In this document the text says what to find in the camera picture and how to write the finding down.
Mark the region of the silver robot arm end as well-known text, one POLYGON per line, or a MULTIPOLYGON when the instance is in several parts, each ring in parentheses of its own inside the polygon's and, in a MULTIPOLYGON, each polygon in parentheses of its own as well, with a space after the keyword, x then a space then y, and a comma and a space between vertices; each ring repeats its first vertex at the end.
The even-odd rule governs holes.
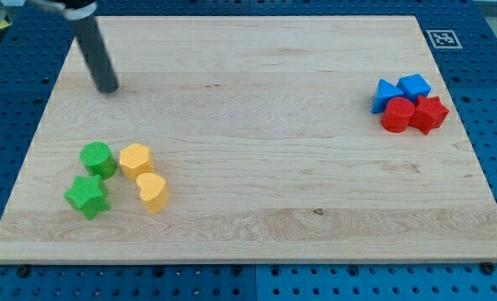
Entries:
POLYGON ((5 8, 22 7, 30 3, 49 13, 57 13, 69 21, 93 17, 98 8, 96 0, 0 0, 5 8))

